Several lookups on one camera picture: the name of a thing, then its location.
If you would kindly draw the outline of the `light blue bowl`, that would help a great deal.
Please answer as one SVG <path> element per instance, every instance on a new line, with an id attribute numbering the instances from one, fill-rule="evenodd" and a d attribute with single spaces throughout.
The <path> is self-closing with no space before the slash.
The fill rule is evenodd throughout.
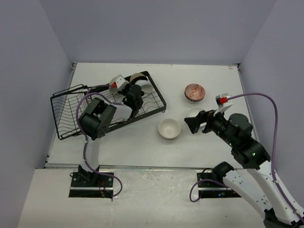
<path id="1" fill-rule="evenodd" d="M 188 113 L 187 113 L 187 117 L 196 117 L 197 114 L 200 112 L 200 111 L 204 111 L 204 109 L 202 107 L 199 107 L 199 106 L 196 106 L 196 107 L 193 107 L 191 108 Z M 206 126 L 206 123 L 203 123 L 200 125 L 200 128 L 201 129 L 204 129 Z"/>
<path id="2" fill-rule="evenodd" d="M 148 80 L 139 80 L 135 83 L 136 85 L 141 87 L 141 90 L 145 93 L 145 94 L 149 94 L 152 92 L 153 86 L 150 83 L 150 81 Z"/>

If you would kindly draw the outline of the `tan and black bowl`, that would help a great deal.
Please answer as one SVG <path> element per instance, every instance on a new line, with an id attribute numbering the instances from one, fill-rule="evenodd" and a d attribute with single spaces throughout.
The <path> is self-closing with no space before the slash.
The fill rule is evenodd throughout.
<path id="1" fill-rule="evenodd" d="M 129 82 L 135 82 L 136 80 L 146 80 L 146 76 L 142 73 L 135 73 L 133 75 L 131 75 Z"/>

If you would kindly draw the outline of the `blue zigzag patterned bowl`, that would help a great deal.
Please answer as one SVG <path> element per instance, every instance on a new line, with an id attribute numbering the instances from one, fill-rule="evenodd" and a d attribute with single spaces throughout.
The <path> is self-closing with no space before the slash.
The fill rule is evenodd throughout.
<path id="1" fill-rule="evenodd" d="M 185 97 L 192 102 L 202 101 L 205 97 L 205 89 L 199 84 L 189 84 L 185 87 L 184 95 Z"/>

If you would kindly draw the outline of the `beige bowl with flower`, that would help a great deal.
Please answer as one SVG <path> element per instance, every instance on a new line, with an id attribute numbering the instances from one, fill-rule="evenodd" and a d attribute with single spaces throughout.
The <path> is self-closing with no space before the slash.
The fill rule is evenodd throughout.
<path id="1" fill-rule="evenodd" d="M 173 140 L 179 136 L 181 126 L 179 122 L 174 119 L 163 119 L 158 125 L 158 132 L 162 138 L 166 140 Z"/>

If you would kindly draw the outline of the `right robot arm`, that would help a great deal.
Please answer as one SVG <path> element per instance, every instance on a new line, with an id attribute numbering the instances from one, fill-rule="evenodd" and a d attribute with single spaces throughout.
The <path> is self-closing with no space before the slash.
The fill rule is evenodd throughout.
<path id="1" fill-rule="evenodd" d="M 246 181 L 229 163 L 222 162 L 212 169 L 213 182 L 228 187 L 249 203 L 262 217 L 267 228 L 299 228 L 304 224 L 304 209 L 283 187 L 278 187 L 271 158 L 251 132 L 252 124 L 243 114 L 232 114 L 225 119 L 214 110 L 200 111 L 195 117 L 184 119 L 192 133 L 205 124 L 203 133 L 214 132 L 231 147 L 234 159 L 258 183 L 259 189 Z"/>

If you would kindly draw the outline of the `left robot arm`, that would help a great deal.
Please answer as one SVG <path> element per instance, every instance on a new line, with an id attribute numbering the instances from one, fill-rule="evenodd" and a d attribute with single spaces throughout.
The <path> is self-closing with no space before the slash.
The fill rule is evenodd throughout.
<path id="1" fill-rule="evenodd" d="M 83 158 L 78 174 L 87 186 L 92 187 L 99 180 L 100 139 L 105 136 L 113 119 L 133 119 L 143 105 L 144 92 L 138 85 L 127 84 L 122 89 L 123 101 L 115 103 L 96 92 L 102 85 L 90 88 L 76 107 L 77 125 L 85 137 Z"/>

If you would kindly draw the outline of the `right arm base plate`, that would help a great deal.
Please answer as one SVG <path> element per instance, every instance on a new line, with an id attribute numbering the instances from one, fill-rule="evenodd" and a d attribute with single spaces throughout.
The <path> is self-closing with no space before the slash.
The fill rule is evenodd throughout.
<path id="1" fill-rule="evenodd" d="M 203 169 L 197 172 L 197 180 L 212 179 L 211 170 Z M 230 188 L 224 188 L 213 182 L 203 182 L 198 184 L 198 193 L 202 199 L 220 199 L 220 198 L 240 198 L 235 191 Z"/>

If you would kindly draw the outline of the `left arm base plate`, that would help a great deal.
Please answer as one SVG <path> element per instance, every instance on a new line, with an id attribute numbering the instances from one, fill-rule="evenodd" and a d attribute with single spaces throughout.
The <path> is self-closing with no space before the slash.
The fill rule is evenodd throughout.
<path id="1" fill-rule="evenodd" d="M 112 177 L 94 174 L 91 180 L 87 180 L 78 172 L 70 173 L 70 177 L 69 198 L 113 198 L 114 180 Z"/>

